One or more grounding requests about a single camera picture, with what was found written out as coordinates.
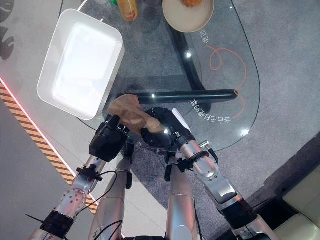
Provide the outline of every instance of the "white label on robot hand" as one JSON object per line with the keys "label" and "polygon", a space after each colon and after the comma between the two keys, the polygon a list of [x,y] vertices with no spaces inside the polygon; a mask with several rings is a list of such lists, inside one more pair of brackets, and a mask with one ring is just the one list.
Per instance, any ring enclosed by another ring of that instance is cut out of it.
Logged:
{"label": "white label on robot hand", "polygon": [[188,130],[190,131],[190,133],[192,133],[190,127],[188,126],[188,124],[187,124],[187,122],[186,122],[186,120],[184,119],[184,117],[180,114],[180,112],[179,112],[176,108],[172,109],[172,113],[173,113],[173,115],[176,117],[176,119],[178,119],[179,122],[180,122],[186,129],[188,129]]}

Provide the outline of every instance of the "beige sofa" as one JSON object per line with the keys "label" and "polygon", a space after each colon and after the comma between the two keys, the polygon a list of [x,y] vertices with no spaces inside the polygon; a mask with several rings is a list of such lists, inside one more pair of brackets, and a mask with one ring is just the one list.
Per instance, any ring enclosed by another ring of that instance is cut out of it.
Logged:
{"label": "beige sofa", "polygon": [[320,166],[305,177],[284,197],[299,214],[277,229],[281,240],[320,240]]}

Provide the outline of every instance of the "yellow and black hazard stripe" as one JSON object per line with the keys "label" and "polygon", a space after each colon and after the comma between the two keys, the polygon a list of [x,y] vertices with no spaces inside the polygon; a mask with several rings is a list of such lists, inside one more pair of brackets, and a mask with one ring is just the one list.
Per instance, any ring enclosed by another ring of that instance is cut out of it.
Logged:
{"label": "yellow and black hazard stripe", "polygon": [[[55,150],[52,144],[48,141],[48,139],[43,135],[43,133],[39,130],[36,124],[31,120],[23,107],[19,104],[19,102],[15,99],[15,96],[10,92],[5,83],[0,78],[0,99],[3,100],[4,104],[8,107],[10,112],[14,115],[14,117],[18,120],[20,125],[24,128],[24,130],[28,133],[30,138],[35,142],[35,144],[40,148],[46,158],[50,161],[50,163],[55,167],[55,169],[60,173],[62,178],[71,185],[73,180],[75,179],[74,172],[70,171],[67,165],[64,163],[62,157],[58,154],[57,150]],[[87,196],[86,205],[90,205],[94,202],[91,194]],[[88,207],[90,211],[95,214],[98,208],[98,205],[92,204]]]}

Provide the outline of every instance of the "beige bowl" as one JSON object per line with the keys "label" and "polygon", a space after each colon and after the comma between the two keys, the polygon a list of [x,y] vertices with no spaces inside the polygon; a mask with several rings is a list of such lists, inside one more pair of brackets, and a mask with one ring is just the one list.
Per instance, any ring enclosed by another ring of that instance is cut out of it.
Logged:
{"label": "beige bowl", "polygon": [[164,17],[175,30],[193,33],[210,21],[215,9],[215,0],[203,0],[197,6],[187,7],[182,0],[163,0]]}

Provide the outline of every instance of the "white bin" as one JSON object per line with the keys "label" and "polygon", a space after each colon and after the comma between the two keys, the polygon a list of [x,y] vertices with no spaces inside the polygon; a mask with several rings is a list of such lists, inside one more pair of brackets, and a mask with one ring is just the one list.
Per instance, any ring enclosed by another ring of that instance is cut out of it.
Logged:
{"label": "white bin", "polygon": [[67,113],[93,119],[106,104],[124,54],[117,29],[68,9],[56,25],[37,93]]}

